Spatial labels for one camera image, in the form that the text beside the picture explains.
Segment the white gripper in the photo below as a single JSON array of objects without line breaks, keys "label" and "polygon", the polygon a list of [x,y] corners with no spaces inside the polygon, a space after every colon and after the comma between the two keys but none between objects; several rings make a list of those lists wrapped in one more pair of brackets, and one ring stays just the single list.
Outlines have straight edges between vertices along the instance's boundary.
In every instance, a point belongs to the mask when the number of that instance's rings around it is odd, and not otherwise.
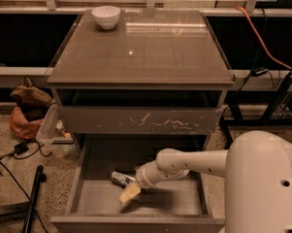
[{"label": "white gripper", "polygon": [[155,161],[140,166],[135,175],[136,183],[129,183],[119,196],[121,203],[126,203],[141,192],[141,188],[149,189],[155,186],[160,179],[160,170]]}]

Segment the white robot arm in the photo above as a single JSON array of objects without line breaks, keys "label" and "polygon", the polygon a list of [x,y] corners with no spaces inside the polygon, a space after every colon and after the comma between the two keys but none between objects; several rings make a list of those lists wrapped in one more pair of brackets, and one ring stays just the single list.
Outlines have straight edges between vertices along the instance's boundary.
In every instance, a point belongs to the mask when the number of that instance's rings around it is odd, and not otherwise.
[{"label": "white robot arm", "polygon": [[119,201],[190,171],[225,179],[226,233],[292,233],[292,144],[265,131],[246,132],[227,150],[163,149],[137,170]]}]

